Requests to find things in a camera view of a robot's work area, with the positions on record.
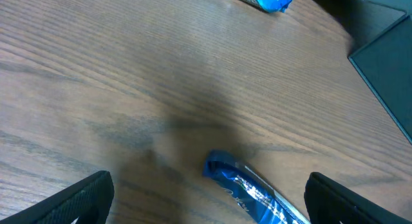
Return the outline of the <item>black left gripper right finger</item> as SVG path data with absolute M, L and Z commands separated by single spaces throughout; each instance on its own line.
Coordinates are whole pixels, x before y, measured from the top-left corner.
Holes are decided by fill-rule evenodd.
M 319 172 L 310 174 L 304 201 L 311 224 L 411 224 Z

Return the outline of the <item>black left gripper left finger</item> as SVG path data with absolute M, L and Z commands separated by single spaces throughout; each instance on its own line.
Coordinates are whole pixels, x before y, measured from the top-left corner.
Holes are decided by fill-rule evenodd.
M 108 171 L 98 171 L 41 202 L 1 220 L 1 224 L 105 224 L 114 198 Z

